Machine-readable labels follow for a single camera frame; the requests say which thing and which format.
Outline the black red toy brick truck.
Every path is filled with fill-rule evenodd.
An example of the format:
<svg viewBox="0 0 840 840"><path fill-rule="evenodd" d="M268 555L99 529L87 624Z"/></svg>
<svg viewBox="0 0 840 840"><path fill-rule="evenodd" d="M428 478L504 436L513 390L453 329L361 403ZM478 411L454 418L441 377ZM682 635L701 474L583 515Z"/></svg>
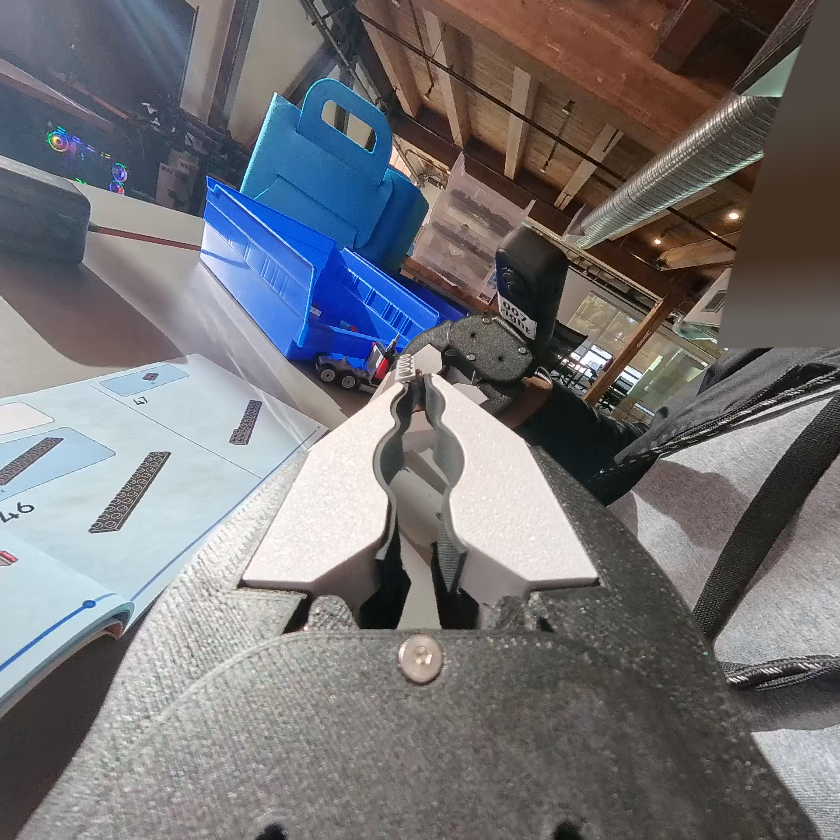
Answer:
<svg viewBox="0 0 840 840"><path fill-rule="evenodd" d="M336 384L345 391L375 392L384 382L398 355L398 333L388 344L376 340L363 359L336 353L318 353L313 362L316 374L325 384Z"/></svg>

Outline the person's right forearm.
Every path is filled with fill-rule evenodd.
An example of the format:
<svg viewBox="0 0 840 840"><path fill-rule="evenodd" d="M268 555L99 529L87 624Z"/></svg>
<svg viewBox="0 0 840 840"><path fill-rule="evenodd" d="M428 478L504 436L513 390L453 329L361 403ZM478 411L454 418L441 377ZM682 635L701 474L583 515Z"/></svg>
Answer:
<svg viewBox="0 0 840 840"><path fill-rule="evenodd" d="M670 416L690 403L699 388L700 379L690 382L644 424L617 421L587 405L570 388L555 384L517 430L607 506L653 466L660 457L655 451L659 436L669 433Z"/></svg>

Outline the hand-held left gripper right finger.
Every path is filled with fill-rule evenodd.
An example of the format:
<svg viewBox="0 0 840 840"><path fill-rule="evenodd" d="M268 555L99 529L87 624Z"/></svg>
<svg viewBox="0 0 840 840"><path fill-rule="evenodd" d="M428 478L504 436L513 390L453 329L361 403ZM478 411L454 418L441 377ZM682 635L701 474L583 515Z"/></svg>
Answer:
<svg viewBox="0 0 840 840"><path fill-rule="evenodd" d="M505 596L599 582L593 562L525 441L439 375L425 408L444 472L437 566L447 594Z"/></svg>

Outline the person's black jacket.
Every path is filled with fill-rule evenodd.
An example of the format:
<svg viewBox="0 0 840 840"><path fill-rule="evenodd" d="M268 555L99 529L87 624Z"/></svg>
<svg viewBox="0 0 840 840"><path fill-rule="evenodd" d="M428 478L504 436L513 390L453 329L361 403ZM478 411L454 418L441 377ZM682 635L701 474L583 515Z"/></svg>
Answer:
<svg viewBox="0 0 840 840"><path fill-rule="evenodd" d="M760 414L821 395L839 379L838 349L728 351L711 366L697 394L625 447L584 487L607 505L630 491L655 461L730 432Z"/></svg>

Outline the grey desk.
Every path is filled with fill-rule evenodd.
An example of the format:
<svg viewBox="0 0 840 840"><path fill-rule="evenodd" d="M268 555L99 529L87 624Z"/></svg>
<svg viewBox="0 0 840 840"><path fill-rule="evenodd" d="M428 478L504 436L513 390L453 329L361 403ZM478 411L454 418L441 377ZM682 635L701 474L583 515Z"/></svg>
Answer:
<svg viewBox="0 0 840 840"><path fill-rule="evenodd" d="M2 399L198 354L327 429L343 421L204 265L201 219L78 190L93 225L79 265L2 253Z"/></svg>

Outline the clear plastic drawer organizer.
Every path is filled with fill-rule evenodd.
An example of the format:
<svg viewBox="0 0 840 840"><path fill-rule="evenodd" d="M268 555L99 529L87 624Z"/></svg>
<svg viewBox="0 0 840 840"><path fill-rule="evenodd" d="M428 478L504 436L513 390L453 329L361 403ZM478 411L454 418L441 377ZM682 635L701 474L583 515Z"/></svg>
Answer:
<svg viewBox="0 0 840 840"><path fill-rule="evenodd" d="M416 237L412 256L450 285L490 304L497 295L497 248L522 225L531 207L515 204L469 174L461 154Z"/></svg>

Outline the silver ventilation duct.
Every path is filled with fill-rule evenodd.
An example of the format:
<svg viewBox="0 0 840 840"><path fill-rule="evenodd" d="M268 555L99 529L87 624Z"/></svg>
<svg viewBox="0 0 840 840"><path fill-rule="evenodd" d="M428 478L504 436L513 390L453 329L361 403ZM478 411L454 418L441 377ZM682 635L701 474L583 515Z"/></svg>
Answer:
<svg viewBox="0 0 840 840"><path fill-rule="evenodd" d="M579 212L565 236L589 249L761 160L780 104L780 97L725 98L608 200Z"/></svg>

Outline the grey bracket brick plate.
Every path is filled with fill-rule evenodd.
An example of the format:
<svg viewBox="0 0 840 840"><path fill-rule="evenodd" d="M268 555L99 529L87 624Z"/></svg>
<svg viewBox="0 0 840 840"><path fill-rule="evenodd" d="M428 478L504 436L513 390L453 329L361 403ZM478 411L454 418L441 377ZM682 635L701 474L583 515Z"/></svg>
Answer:
<svg viewBox="0 0 840 840"><path fill-rule="evenodd" d="M405 352L400 355L388 376L388 385L408 385L416 391L422 391L425 387L427 375L417 374L417 352Z"/></svg>

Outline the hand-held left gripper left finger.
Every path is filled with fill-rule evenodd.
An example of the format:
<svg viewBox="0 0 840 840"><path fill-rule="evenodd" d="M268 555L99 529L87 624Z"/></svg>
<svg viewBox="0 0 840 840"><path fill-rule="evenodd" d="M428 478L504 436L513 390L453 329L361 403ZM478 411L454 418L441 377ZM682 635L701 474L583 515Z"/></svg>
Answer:
<svg viewBox="0 0 840 840"><path fill-rule="evenodd" d="M314 597L368 599L380 587L375 556L385 542L390 501L375 456L397 429L403 385L354 414L312 446L241 584Z"/></svg>

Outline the dark grey box device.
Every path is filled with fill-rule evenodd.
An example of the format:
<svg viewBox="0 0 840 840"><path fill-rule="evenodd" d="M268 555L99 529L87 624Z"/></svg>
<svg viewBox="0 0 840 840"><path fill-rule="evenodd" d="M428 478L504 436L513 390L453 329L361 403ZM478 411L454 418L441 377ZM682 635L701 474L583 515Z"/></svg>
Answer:
<svg viewBox="0 0 840 840"><path fill-rule="evenodd" d="M91 205L72 183L1 158L1 251L67 266L85 256Z"/></svg>

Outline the blue felt bag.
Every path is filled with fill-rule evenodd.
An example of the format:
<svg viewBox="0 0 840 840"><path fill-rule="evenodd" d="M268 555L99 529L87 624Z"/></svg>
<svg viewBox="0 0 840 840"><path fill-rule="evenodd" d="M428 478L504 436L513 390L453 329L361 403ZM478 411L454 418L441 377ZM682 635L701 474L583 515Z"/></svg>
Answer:
<svg viewBox="0 0 840 840"><path fill-rule="evenodd" d="M373 132L365 147L323 118L330 102ZM391 166L384 114L338 80L323 78L297 108L276 94L240 192L398 274L428 211L420 189Z"/></svg>

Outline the blue plastic bin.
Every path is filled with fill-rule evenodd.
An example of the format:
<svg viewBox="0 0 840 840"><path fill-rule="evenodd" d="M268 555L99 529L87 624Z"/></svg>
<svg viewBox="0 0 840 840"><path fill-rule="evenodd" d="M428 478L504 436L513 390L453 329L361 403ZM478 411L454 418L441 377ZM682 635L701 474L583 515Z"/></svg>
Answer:
<svg viewBox="0 0 840 840"><path fill-rule="evenodd" d="M206 178L203 263L290 361L365 362L466 313L330 237Z"/></svg>

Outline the light blue instruction booklet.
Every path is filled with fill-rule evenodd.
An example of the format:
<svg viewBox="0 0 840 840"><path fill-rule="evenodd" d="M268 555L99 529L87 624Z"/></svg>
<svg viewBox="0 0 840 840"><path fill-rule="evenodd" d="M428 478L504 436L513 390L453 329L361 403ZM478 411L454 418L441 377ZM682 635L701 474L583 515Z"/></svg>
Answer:
<svg viewBox="0 0 840 840"><path fill-rule="evenodd" d="M2 399L2 713L327 430L198 354Z"/></svg>

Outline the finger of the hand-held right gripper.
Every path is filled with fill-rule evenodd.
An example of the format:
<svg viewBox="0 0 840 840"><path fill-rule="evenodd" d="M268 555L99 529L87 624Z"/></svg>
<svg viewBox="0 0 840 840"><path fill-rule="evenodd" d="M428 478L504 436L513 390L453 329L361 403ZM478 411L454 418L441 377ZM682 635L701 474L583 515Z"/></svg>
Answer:
<svg viewBox="0 0 840 840"><path fill-rule="evenodd" d="M488 414L500 417L512 406L512 383L477 381L471 383L481 394L479 407Z"/></svg>
<svg viewBox="0 0 840 840"><path fill-rule="evenodd" d="M434 346L424 346L416 352L416 373L418 375L441 375L447 382L459 382L459 371L452 360Z"/></svg>

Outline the computer with rainbow fans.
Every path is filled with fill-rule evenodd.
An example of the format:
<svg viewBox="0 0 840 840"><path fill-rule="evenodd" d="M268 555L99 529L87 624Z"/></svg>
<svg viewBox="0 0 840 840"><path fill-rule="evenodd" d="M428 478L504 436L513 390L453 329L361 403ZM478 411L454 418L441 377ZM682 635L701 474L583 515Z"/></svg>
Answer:
<svg viewBox="0 0 840 840"><path fill-rule="evenodd" d="M128 194L130 169L118 156L59 125L48 128L44 142L46 153L41 168L46 172L77 185L96 186L118 195Z"/></svg>

